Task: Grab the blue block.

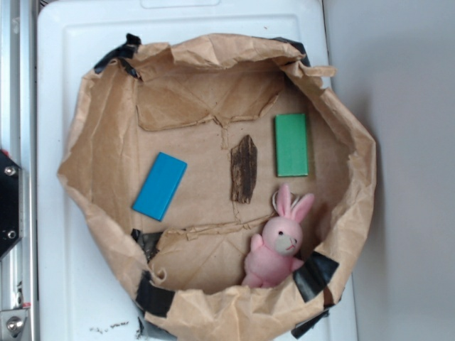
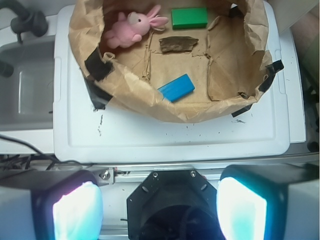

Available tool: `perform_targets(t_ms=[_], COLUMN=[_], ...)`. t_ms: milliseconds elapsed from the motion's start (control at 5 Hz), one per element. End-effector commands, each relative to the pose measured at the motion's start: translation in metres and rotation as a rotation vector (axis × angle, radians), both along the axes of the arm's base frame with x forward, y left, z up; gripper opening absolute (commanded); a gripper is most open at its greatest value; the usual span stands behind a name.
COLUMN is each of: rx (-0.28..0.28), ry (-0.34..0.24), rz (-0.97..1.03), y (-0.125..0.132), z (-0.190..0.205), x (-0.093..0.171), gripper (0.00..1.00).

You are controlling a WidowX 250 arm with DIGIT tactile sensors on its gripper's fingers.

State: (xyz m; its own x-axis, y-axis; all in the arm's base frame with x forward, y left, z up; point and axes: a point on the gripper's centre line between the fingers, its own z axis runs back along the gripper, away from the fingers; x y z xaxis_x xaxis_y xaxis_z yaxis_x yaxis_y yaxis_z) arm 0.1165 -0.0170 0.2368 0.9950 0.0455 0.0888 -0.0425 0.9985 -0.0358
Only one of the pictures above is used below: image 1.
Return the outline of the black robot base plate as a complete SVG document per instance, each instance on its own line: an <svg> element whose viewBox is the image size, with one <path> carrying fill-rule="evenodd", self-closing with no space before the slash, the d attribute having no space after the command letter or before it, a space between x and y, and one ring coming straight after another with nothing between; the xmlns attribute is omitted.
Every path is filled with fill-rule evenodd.
<svg viewBox="0 0 455 341"><path fill-rule="evenodd" d="M18 243L20 233L20 175L21 167L1 150L1 259Z"/></svg>

